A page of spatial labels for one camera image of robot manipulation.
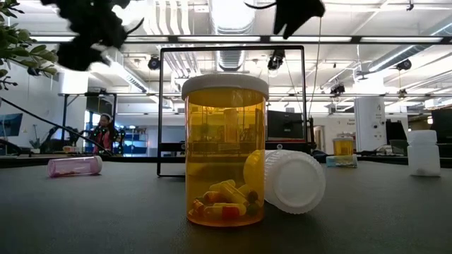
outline white container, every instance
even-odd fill
[[[282,211],[302,214],[314,209],[325,192],[322,166],[304,152],[266,151],[265,199]]]
[[[408,165],[413,176],[440,176],[436,131],[408,133]]]

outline black metal frame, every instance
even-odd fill
[[[115,122],[115,116],[116,116],[116,110],[117,110],[117,104],[118,104],[118,95],[116,93],[109,93],[109,92],[86,92],[84,94],[59,94],[60,96],[64,96],[64,105],[63,105],[63,127],[66,127],[66,115],[67,115],[67,107],[79,96],[85,96],[85,97],[99,97],[99,95],[106,95],[106,96],[113,96],[113,112],[112,112],[112,123],[114,126]],[[75,96],[74,99],[72,99],[68,104],[68,98],[69,96]],[[64,140],[64,131],[61,132],[61,140]]]
[[[278,46],[232,46],[232,47],[177,47],[177,48],[162,48],[160,50],[160,59],[165,59],[165,53],[170,52],[211,52],[211,51],[241,51],[241,50],[300,50],[301,61],[302,61],[302,103],[303,103],[303,122],[304,122],[304,137],[305,142],[303,143],[282,143],[282,142],[267,142],[266,149],[283,149],[288,150],[310,150],[309,144],[307,142],[308,128],[307,128],[307,105],[306,105],[306,90],[304,86],[306,85],[306,73],[304,69],[304,47],[302,45],[278,45]],[[159,79],[159,102],[158,102],[158,135],[157,135],[157,175],[159,177],[185,177],[185,175],[165,175],[162,174],[161,170],[161,159],[162,152],[178,152],[185,151],[185,144],[181,143],[162,143],[162,113],[163,113],[163,65],[160,68],[160,79]],[[174,162],[185,162],[181,158],[173,158]]]

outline ceiling duct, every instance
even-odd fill
[[[434,27],[425,30],[421,35],[423,36],[451,36],[452,35],[452,16],[436,24]],[[371,72],[382,71],[386,68],[392,67],[401,61],[404,61],[411,56],[430,48],[431,45],[412,45],[400,46],[393,51],[385,54],[381,58],[371,62],[368,65],[368,70]]]
[[[244,2],[256,5],[256,0],[209,0],[210,24],[216,35],[250,35],[255,11]],[[238,71],[245,58],[244,51],[218,52],[217,63],[224,71]]]

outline black cable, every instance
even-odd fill
[[[112,155],[113,155],[110,151],[106,150],[103,146],[101,146],[101,145],[98,144],[97,142],[95,142],[95,141],[93,141],[93,140],[91,140],[91,139],[89,139],[89,138],[85,138],[85,137],[83,137],[82,135],[78,134],[77,132],[72,131],[71,129],[68,129],[68,128],[66,128],[66,127],[60,126],[60,125],[58,125],[58,124],[56,124],[56,123],[52,123],[51,121],[48,121],[48,120],[46,120],[46,119],[44,119],[44,118],[42,118],[42,117],[40,117],[40,116],[37,116],[37,115],[33,114],[32,112],[30,112],[30,111],[28,111],[28,110],[26,110],[26,109],[23,109],[23,108],[21,108],[21,107],[15,105],[14,103],[12,103],[12,102],[10,102],[10,101],[4,99],[3,97],[0,97],[0,100],[1,100],[2,102],[5,102],[5,103],[9,104],[9,105],[12,106],[12,107],[15,107],[15,108],[17,108],[17,109],[19,109],[19,110],[21,110],[21,111],[23,111],[23,112],[25,112],[25,113],[27,113],[27,114],[33,116],[33,117],[36,118],[36,119],[39,119],[39,120],[41,120],[41,121],[43,121],[43,122],[45,122],[45,123],[51,124],[51,125],[56,126],[56,127],[58,127],[58,128],[62,128],[63,130],[65,130],[65,131],[67,131],[67,132],[69,132],[69,133],[71,133],[71,134],[77,135],[79,138],[82,138],[82,139],[84,139],[84,140],[86,140],[86,141],[88,141],[88,142],[93,143],[93,144],[96,145],[100,150],[102,150],[102,151],[104,151],[105,153],[107,153],[109,156],[112,156]]]

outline white plastic bottle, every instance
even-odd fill
[[[436,131],[408,133],[408,165],[413,176],[440,176]]]

